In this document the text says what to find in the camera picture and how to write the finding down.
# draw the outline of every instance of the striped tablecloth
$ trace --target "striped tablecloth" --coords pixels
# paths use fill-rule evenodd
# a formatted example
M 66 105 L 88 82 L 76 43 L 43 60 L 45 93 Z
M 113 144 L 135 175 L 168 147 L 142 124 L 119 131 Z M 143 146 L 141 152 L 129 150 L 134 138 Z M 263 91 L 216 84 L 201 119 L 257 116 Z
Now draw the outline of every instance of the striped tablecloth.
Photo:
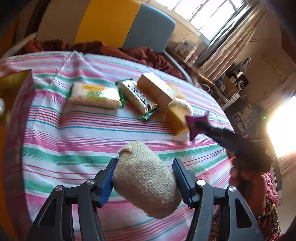
M 32 69 L 32 78 L 25 81 L 21 92 L 26 93 L 31 81 L 34 95 L 31 105 L 27 104 L 20 158 L 32 221 L 56 185 L 72 187 L 93 178 L 116 157 L 118 149 L 136 140 L 155 151 L 170 170 L 173 159 L 179 157 L 187 169 L 211 185 L 228 185 L 231 164 L 226 152 L 207 136 L 199 135 L 192 142 L 188 134 L 174 136 L 160 116 L 156 114 L 144 121 L 129 103 L 124 109 L 108 110 L 72 105 L 66 100 L 74 81 L 114 83 L 131 77 L 138 80 L 143 72 L 154 72 L 186 95 L 195 115 L 204 115 L 209 110 L 213 126 L 232 129 L 223 110 L 203 90 L 150 67 L 108 56 L 40 52 L 0 62 L 0 76 L 25 69 Z M 23 95 L 16 101 L 15 109 L 25 110 L 25 103 Z M 80 240 L 77 207 L 73 210 L 75 236 Z M 193 210 L 181 203 L 167 218 L 155 220 L 113 190 L 109 202 L 98 209 L 98 214 L 107 240 L 177 241 L 185 239 Z

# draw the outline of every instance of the yellow headboard panel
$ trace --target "yellow headboard panel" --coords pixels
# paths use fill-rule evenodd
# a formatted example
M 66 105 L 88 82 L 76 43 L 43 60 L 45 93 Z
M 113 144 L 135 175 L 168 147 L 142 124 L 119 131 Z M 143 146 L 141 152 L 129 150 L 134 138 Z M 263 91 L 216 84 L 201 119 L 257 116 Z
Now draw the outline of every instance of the yellow headboard panel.
M 140 6 L 136 0 L 91 0 L 75 43 L 101 41 L 110 47 L 122 47 Z

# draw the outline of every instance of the maroon blanket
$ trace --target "maroon blanket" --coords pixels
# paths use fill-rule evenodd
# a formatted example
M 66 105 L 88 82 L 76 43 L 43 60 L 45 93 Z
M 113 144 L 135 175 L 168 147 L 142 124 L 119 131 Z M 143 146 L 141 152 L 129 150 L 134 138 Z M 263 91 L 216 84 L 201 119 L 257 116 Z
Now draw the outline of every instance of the maroon blanket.
M 35 53 L 40 51 L 74 50 L 82 53 L 101 54 L 130 60 L 155 69 L 159 69 L 160 71 L 173 75 L 179 79 L 183 79 L 183 76 L 179 70 L 174 68 L 161 54 L 157 54 L 148 47 L 125 50 L 122 48 L 107 47 L 103 43 L 98 41 L 75 44 L 71 46 L 69 43 L 58 39 L 44 42 L 38 40 L 30 40 L 22 48 L 22 54 Z

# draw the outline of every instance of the hand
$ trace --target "hand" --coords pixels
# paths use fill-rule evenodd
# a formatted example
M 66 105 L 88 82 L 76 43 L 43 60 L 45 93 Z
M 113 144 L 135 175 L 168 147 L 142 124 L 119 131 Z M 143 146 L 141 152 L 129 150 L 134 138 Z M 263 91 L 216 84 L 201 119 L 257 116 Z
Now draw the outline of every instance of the hand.
M 251 180 L 253 189 L 247 203 L 254 215 L 259 216 L 266 207 L 265 195 L 267 191 L 267 180 L 262 176 L 262 173 L 237 170 L 235 168 L 235 158 L 233 158 L 231 162 L 234 167 L 230 170 L 231 177 L 229 178 L 229 184 L 239 187 L 239 181 L 241 178 L 247 181 Z

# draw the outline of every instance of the beige knitted sock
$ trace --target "beige knitted sock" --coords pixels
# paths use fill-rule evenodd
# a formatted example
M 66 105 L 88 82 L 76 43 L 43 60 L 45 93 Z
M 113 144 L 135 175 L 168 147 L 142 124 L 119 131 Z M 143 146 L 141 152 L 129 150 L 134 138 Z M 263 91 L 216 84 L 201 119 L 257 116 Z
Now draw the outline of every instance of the beige knitted sock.
M 115 190 L 150 217 L 162 219 L 181 202 L 175 176 L 142 142 L 131 142 L 118 151 L 113 173 Z

